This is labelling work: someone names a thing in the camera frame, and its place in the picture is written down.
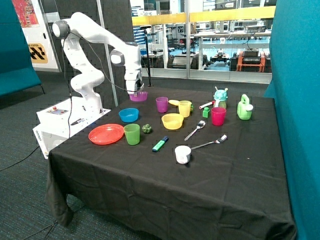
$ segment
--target marker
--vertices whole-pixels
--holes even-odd
[[[83,122],[84,120],[85,120],[84,118],[80,118],[80,119],[78,119],[77,121],[74,121],[73,123],[71,123],[71,126],[76,125],[76,124],[78,124],[78,123],[81,123],[81,122]]]
[[[210,105],[212,105],[212,104],[214,104],[214,103],[215,103],[215,101],[208,102],[208,103],[206,103],[206,104],[201,105],[201,106],[199,107],[199,109],[203,109],[203,108],[205,108],[205,107],[207,107],[207,106],[210,106]]]
[[[159,149],[165,145],[165,143],[169,140],[169,137],[164,136],[164,138],[162,138],[153,148],[152,148],[152,152],[158,152]]]

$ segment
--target pink cup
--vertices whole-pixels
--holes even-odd
[[[159,113],[166,113],[168,111],[168,98],[165,96],[160,96],[155,99],[156,107]]]
[[[221,126],[225,122],[227,110],[223,107],[214,107],[211,109],[211,121],[215,126]]]

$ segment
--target purple bowl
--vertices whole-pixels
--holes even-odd
[[[130,100],[133,102],[143,102],[143,101],[147,100],[148,92],[147,91],[140,91],[137,93],[136,96],[135,96],[135,94],[129,94],[129,96],[130,96]]]

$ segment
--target black tablecloth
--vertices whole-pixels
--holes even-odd
[[[223,126],[203,118],[199,106],[213,99],[210,92],[147,88],[145,102],[130,100],[113,109],[49,154],[46,201],[58,222],[67,226],[73,212],[66,195],[81,199],[100,213],[109,214],[134,230],[161,239],[262,240],[294,239],[291,213],[274,101],[253,97],[248,121],[238,118],[241,96],[229,96]],[[189,100],[194,112],[178,130],[164,128],[156,98]],[[96,145],[89,132],[103,124],[125,126],[119,118],[124,108],[139,109],[140,143],[127,144],[125,136],[110,145]],[[177,113],[169,105],[167,113]],[[184,138],[205,119],[207,124],[188,141]],[[223,134],[222,144],[192,150],[191,160],[176,162],[179,145],[194,147]],[[164,136],[168,142],[152,152]]]

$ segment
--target teal toy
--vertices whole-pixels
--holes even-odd
[[[206,106],[206,107],[203,109],[202,117],[208,118],[209,112],[210,112],[210,109]]]
[[[251,118],[252,110],[254,106],[250,104],[250,100],[247,95],[243,94],[241,101],[238,103],[236,113],[241,120],[249,120]]]
[[[228,99],[228,88],[224,89],[224,90],[218,90],[217,87],[215,87],[216,92],[214,93],[214,107],[221,107],[226,109],[227,108],[227,99]]]

